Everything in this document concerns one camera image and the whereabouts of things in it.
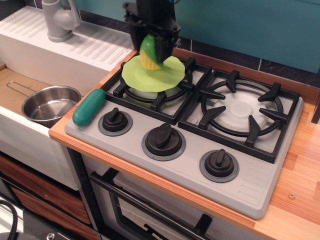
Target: burner grate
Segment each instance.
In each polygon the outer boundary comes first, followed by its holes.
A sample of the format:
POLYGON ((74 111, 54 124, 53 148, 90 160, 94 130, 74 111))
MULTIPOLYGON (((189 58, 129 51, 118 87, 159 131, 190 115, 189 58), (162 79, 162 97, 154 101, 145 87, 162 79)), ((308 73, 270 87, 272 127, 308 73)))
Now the burner grate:
POLYGON ((196 63, 194 58, 180 60, 185 66, 185 78, 177 85, 179 88, 177 93, 167 96, 166 92, 162 91, 157 93, 155 99, 141 97, 133 93, 130 86, 128 86, 122 78, 122 68, 125 64, 123 63, 121 69, 101 87, 105 91, 105 99, 165 123, 175 125, 187 108, 196 89, 210 78, 212 72, 211 67, 196 63), (194 82, 193 80, 194 71, 203 73, 198 82, 194 82), (173 102, 178 99, 181 100, 173 114, 162 111, 162 107, 165 103, 173 102))
POLYGON ((227 73, 216 69, 213 72, 211 79, 205 82, 203 86, 197 90, 196 97, 182 115, 178 126, 189 132, 249 154, 253 157, 262 159, 269 163, 274 163, 299 97, 300 95, 296 92, 282 89, 279 83, 268 85, 249 78, 241 77, 238 71, 227 73), (216 118, 227 108, 224 105, 215 107, 214 104, 211 106, 212 108, 208 108, 208 100, 220 100, 223 103, 226 97, 217 90, 221 87, 226 87, 229 91, 228 93, 237 94, 237 88, 240 86, 245 86, 246 89, 248 89, 248 92, 254 92, 256 90, 263 92, 259 97, 257 97, 259 102, 271 101, 274 103, 277 110, 265 108, 259 109, 260 113, 274 121, 272 124, 261 129, 255 118, 252 115, 249 115, 247 119, 249 131, 237 131, 222 126, 216 121, 216 118), (282 103, 283 99, 289 99, 291 102, 289 110, 286 106, 288 111, 287 114, 284 113, 284 106, 282 103), (192 123, 190 118, 198 105, 201 105, 203 116, 198 122, 192 123), (270 134, 276 129, 279 130, 280 133, 278 138, 275 139, 276 144, 272 152, 265 151, 255 146, 256 140, 260 136, 270 134))

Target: stove knob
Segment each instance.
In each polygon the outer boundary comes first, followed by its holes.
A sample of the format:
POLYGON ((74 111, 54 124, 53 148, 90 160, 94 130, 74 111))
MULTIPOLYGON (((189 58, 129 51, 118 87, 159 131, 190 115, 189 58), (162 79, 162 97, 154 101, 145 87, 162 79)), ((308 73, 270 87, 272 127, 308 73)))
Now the stove knob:
POLYGON ((234 171, 234 162, 230 155, 224 150, 211 153, 204 162, 206 171, 217 178, 225 178, 234 171))
POLYGON ((128 119, 123 112, 115 107, 103 117, 102 127, 109 132, 119 132, 128 125, 128 119))
POLYGON ((154 155, 170 156, 179 151, 182 138, 170 124, 164 123, 149 132, 145 146, 154 155))

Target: wooden countertop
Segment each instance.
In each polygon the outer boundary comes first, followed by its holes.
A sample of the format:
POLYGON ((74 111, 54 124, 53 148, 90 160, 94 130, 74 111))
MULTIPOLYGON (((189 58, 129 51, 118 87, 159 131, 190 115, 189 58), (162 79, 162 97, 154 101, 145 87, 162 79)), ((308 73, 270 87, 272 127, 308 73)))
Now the wooden countertop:
MULTIPOLYGON (((247 217, 109 152, 67 135, 64 127, 72 118, 75 108, 49 130, 51 138, 262 238, 320 239, 320 124, 311 123, 320 89, 186 50, 175 49, 173 54, 184 59, 194 57, 198 63, 212 66, 213 69, 228 72, 238 70, 242 76, 261 82, 281 83, 283 88, 300 93, 305 101, 283 168, 262 219, 247 217), (295 195, 295 199, 290 198, 291 194, 295 195)), ((95 88, 100 88, 119 68, 118 65, 95 88)))

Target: metal pot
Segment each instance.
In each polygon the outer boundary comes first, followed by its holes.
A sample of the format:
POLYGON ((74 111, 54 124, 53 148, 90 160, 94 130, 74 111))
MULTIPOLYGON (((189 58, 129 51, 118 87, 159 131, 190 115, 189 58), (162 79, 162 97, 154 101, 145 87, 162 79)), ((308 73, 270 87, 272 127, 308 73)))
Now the metal pot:
POLYGON ((47 128, 51 128, 81 100, 80 92, 70 86, 50 86, 35 91, 18 82, 11 81, 7 83, 7 87, 27 97, 21 107, 24 117, 47 128), (34 93, 28 96, 9 86, 10 84, 18 84, 34 93))

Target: pot handle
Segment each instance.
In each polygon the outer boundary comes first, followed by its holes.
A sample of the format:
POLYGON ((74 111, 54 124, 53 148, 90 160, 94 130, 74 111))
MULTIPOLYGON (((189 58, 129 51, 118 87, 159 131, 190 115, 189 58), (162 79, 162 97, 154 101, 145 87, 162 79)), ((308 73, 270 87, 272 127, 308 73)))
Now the pot handle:
POLYGON ((27 94, 24 94, 23 92, 15 89, 15 88, 13 88, 12 86, 9 86, 10 84, 17 84, 17 85, 19 85, 19 86, 21 86, 21 87, 23 87, 23 88, 25 88, 25 89, 31 90, 31 91, 33 91, 33 92, 36 92, 36 90, 33 90, 33 89, 31 89, 30 87, 27 87, 27 86, 25 86, 25 85, 22 85, 21 83, 18 83, 18 82, 16 82, 16 81, 10 81, 10 82, 8 82, 8 83, 6 84, 6 86, 7 86, 8 88, 10 88, 10 89, 12 89, 12 90, 15 90, 16 92, 18 92, 18 93, 20 93, 20 94, 22 94, 22 95, 24 95, 24 96, 26 96, 26 97, 29 97, 29 96, 28 96, 27 94))

